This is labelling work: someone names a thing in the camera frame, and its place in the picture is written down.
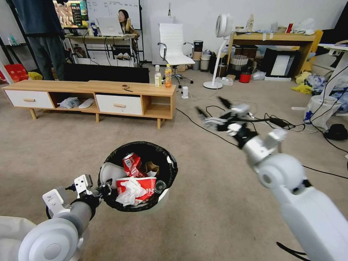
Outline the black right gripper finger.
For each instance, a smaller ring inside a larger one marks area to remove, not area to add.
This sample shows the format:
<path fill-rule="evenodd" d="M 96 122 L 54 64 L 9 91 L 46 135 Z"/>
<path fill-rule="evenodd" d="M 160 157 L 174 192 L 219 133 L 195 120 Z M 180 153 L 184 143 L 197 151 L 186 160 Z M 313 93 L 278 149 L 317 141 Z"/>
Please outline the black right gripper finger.
<path fill-rule="evenodd" d="M 250 105 L 248 104 L 233 105 L 230 101 L 223 97 L 218 96 L 217 98 L 220 100 L 223 106 L 230 110 L 233 114 L 248 114 L 250 112 Z"/>
<path fill-rule="evenodd" d="M 198 106 L 195 107 L 195 110 L 199 116 L 199 118 L 203 121 L 204 126 L 219 130 L 222 126 L 222 119 L 216 118 L 216 117 L 209 117 L 207 113 L 205 113 L 201 108 Z"/>

